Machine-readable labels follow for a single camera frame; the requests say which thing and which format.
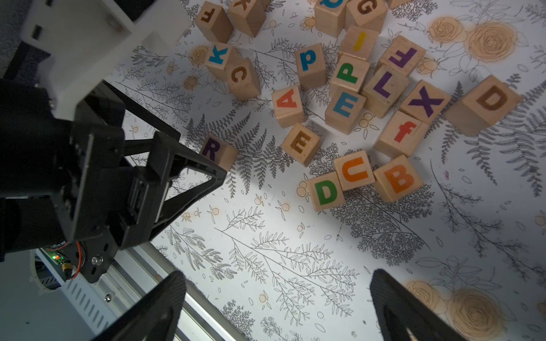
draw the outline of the screw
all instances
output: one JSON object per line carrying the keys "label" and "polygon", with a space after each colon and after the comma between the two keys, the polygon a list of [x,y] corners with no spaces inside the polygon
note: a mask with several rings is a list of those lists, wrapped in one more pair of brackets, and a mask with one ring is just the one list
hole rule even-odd
{"label": "screw", "polygon": [[95,257],[91,258],[91,264],[93,265],[96,265],[96,266],[100,266],[103,262],[103,257],[102,255],[96,255]]}

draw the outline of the letter x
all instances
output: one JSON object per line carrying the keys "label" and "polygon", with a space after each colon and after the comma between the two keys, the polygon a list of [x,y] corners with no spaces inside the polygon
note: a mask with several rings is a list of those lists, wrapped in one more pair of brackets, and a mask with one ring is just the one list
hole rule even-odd
{"label": "letter x", "polygon": [[419,90],[419,94],[421,95],[422,99],[412,99],[409,105],[422,106],[423,108],[425,108],[427,117],[432,116],[432,114],[434,113],[434,110],[432,109],[433,105],[440,105],[445,101],[444,98],[430,98],[429,93],[426,91],[425,87],[422,87],[421,90]]}

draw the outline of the letter block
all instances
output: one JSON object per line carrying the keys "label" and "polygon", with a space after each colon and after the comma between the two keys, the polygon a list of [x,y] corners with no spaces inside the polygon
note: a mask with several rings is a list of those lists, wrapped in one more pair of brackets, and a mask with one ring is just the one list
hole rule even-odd
{"label": "letter block", "polygon": [[325,86],[326,63],[322,43],[296,51],[296,68],[302,91]]}
{"label": "letter block", "polygon": [[345,197],[336,172],[317,176],[307,181],[307,186],[316,212],[345,204]]}
{"label": "letter block", "polygon": [[351,56],[367,60],[377,40],[379,32],[358,26],[350,26],[340,46],[337,59],[341,56]]}
{"label": "letter block", "polygon": [[342,190],[350,190],[375,182],[372,166],[365,151],[334,159],[334,168]]}
{"label": "letter block", "polygon": [[228,12],[235,27],[254,38],[265,22],[263,0],[233,0]]}
{"label": "letter block", "polygon": [[262,94],[258,73],[250,59],[229,64],[225,70],[228,75],[228,88],[237,100],[245,101]]}
{"label": "letter block", "polygon": [[297,162],[307,167],[321,147],[321,137],[305,128],[301,123],[296,123],[281,147]]}
{"label": "letter block", "polygon": [[445,113],[445,118],[466,136],[476,135],[512,111],[522,98],[494,76],[470,90]]}
{"label": "letter block", "polygon": [[275,118],[281,128],[288,128],[296,123],[304,123],[304,107],[301,103],[300,89],[294,85],[275,91],[272,95]]}
{"label": "letter block", "polygon": [[206,136],[205,143],[203,143],[199,154],[204,155],[207,159],[229,172],[239,151],[216,136],[209,134]]}
{"label": "letter block", "polygon": [[241,56],[239,56],[235,47],[223,43],[214,43],[206,54],[205,66],[214,77],[227,82],[226,66],[240,60]]}
{"label": "letter block", "polygon": [[360,118],[364,103],[366,97],[343,88],[337,89],[326,109],[326,124],[349,135]]}
{"label": "letter block", "polygon": [[314,6],[317,30],[337,38],[345,25],[345,5],[349,0],[320,0]]}
{"label": "letter block", "polygon": [[429,125],[401,111],[394,113],[379,135],[374,148],[395,159],[400,155],[409,157],[429,130]]}
{"label": "letter block", "polygon": [[396,72],[408,77],[425,56],[426,50],[409,39],[399,35],[379,58],[377,69],[382,65],[393,68]]}
{"label": "letter block", "polygon": [[330,97],[338,88],[359,93],[364,86],[364,78],[370,69],[370,64],[362,59],[351,56],[341,56],[330,80]]}
{"label": "letter block", "polygon": [[225,43],[233,32],[232,22],[222,6],[208,1],[203,3],[195,18],[195,25],[208,41]]}
{"label": "letter block", "polygon": [[352,0],[347,4],[345,29],[356,25],[381,32],[388,11],[384,0]]}
{"label": "letter block", "polygon": [[421,122],[430,124],[446,107],[449,100],[451,95],[421,80],[402,102],[400,110]]}
{"label": "letter block", "polygon": [[362,95],[367,98],[364,108],[383,118],[408,85],[408,78],[383,65],[362,89]]}
{"label": "letter block", "polygon": [[404,155],[379,167],[373,175],[376,178],[373,186],[384,202],[396,201],[425,184]]}
{"label": "letter block", "polygon": [[389,2],[389,8],[390,9],[393,9],[393,8],[396,8],[398,6],[401,6],[407,2],[410,2],[411,0],[390,0]]}

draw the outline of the green letter d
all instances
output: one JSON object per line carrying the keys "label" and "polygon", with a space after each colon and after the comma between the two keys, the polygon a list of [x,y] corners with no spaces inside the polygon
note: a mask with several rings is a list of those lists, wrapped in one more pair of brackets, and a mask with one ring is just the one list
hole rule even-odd
{"label": "green letter d", "polygon": [[[328,189],[330,190],[330,195],[328,196],[328,198],[326,198],[326,196],[324,195],[324,187],[328,187]],[[318,182],[314,184],[314,188],[317,191],[318,202],[320,202],[321,205],[329,204],[337,199],[336,185],[334,185],[334,183],[330,180]]]}

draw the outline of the white table surface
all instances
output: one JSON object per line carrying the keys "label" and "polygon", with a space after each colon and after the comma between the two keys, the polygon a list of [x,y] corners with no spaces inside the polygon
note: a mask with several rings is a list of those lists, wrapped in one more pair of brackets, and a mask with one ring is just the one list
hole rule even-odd
{"label": "white table surface", "polygon": [[[182,0],[192,17],[202,2]],[[227,8],[229,0],[220,2]],[[249,339],[381,340],[368,289],[376,268],[404,285],[427,283],[425,292],[441,296],[435,311],[454,327],[454,319],[467,320],[454,315],[462,313],[453,311],[453,292],[487,295],[503,330],[497,337],[480,330],[471,339],[544,339],[546,2],[413,0],[389,11],[370,62],[398,34],[428,49],[406,94],[424,79],[456,99],[493,74],[525,100],[475,137],[437,119],[410,157],[426,184],[414,194],[385,204],[373,187],[362,187],[344,193],[345,205],[319,213],[305,181],[359,148],[373,165],[386,164],[389,158],[372,145],[393,111],[383,119],[366,113],[346,136],[324,123],[328,85],[313,89],[303,94],[305,125],[321,135],[322,149],[307,168],[284,154],[289,128],[272,116],[271,92],[298,81],[294,51],[304,45],[323,43],[331,76],[345,35],[319,33],[313,6],[314,0],[272,0],[256,38],[234,31],[228,42],[260,74],[262,94],[251,101],[234,100],[203,66],[209,42],[196,27],[166,56],[137,48],[107,78],[180,131],[181,143],[193,150],[212,131],[240,152],[222,188],[153,244]],[[510,25],[513,34],[497,42],[504,48],[499,60],[487,62],[487,46],[472,56],[463,41],[429,40],[432,23],[445,16],[458,18],[467,37],[489,22]],[[129,139],[154,132],[130,113],[124,128]],[[144,156],[134,161],[144,164]],[[203,180],[183,172],[169,195]]]}

